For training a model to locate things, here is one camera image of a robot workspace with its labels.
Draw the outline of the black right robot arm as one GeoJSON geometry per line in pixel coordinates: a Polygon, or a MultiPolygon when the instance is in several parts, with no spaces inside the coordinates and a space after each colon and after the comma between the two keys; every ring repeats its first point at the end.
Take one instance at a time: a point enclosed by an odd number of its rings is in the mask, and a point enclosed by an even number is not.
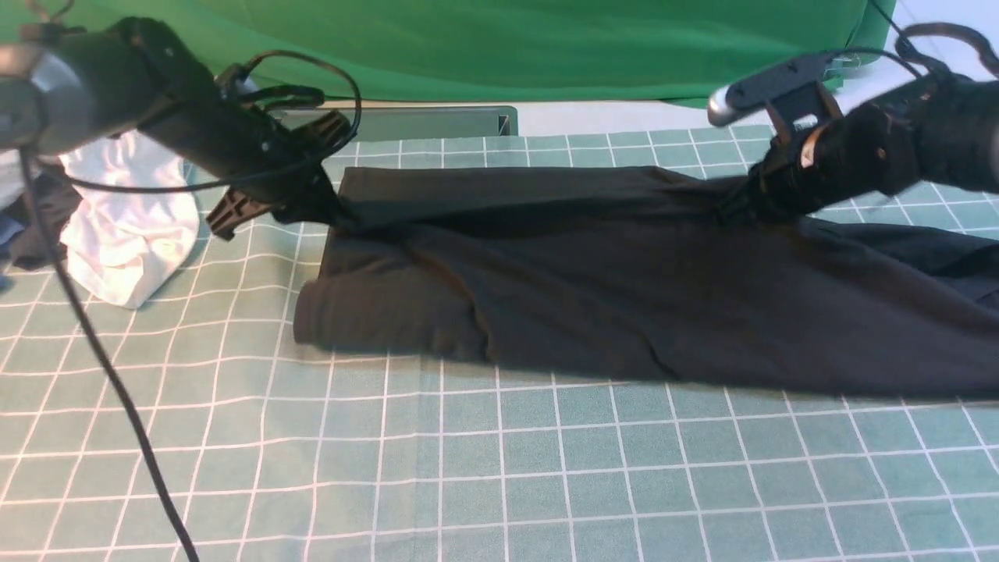
{"type": "Polygon", "coordinates": [[[715,217],[779,224],[925,182],[996,194],[997,131],[996,82],[922,76],[777,140],[715,217]]]}

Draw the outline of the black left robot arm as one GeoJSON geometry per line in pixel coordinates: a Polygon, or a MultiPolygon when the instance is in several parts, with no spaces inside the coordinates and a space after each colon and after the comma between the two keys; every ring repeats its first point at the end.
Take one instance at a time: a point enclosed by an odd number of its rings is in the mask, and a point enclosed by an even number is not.
{"type": "Polygon", "coordinates": [[[127,17],[86,32],[54,21],[22,25],[2,46],[2,148],[56,156],[136,130],[227,187],[207,224],[229,240],[264,214],[282,224],[353,225],[322,161],[359,128],[329,110],[286,128],[277,111],[315,108],[315,87],[259,88],[269,53],[215,76],[162,21],[127,17]]]}

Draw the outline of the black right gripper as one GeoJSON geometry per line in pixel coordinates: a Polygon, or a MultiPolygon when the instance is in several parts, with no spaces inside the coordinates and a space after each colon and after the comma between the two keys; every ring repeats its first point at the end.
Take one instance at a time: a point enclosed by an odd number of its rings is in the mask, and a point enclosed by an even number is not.
{"type": "Polygon", "coordinates": [[[715,217],[724,226],[778,224],[869,193],[893,197],[919,181],[915,140],[910,118],[861,105],[771,146],[715,217]]]}

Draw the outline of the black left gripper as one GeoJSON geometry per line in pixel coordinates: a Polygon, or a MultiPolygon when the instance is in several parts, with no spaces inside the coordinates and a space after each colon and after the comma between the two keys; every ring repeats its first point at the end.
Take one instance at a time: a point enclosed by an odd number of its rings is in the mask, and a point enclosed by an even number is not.
{"type": "Polygon", "coordinates": [[[279,223],[345,218],[322,167],[354,138],[352,122],[340,110],[290,130],[235,101],[186,101],[143,121],[140,131],[228,187],[206,218],[211,235],[221,240],[232,240],[236,228],[264,214],[279,223]]]}

